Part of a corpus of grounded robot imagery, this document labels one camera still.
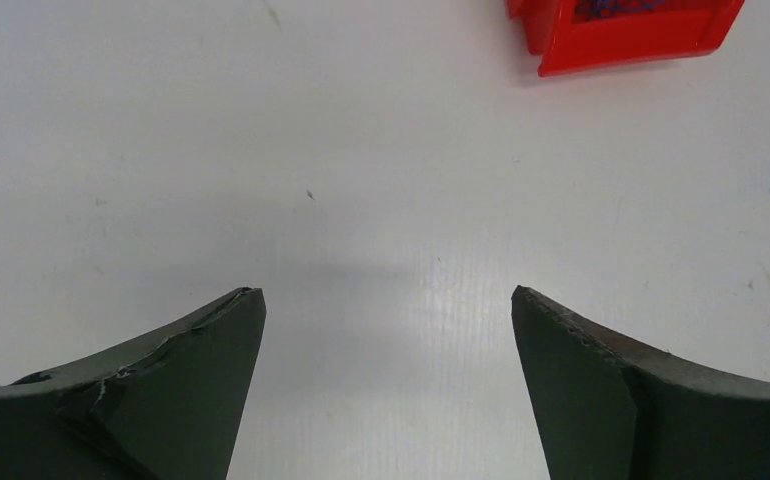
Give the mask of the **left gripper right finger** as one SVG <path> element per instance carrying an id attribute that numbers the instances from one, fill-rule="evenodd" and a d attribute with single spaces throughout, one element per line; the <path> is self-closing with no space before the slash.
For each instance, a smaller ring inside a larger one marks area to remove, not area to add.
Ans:
<path id="1" fill-rule="evenodd" d="M 706 367 L 518 287 L 512 324 L 554 479 L 770 479 L 770 382 Z"/>

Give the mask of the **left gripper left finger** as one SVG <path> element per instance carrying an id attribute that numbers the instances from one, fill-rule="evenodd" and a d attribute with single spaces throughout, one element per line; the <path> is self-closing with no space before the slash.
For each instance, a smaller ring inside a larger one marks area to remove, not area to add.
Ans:
<path id="1" fill-rule="evenodd" d="M 266 319 L 238 288 L 170 324 L 0 385 L 0 479 L 223 479 Z"/>

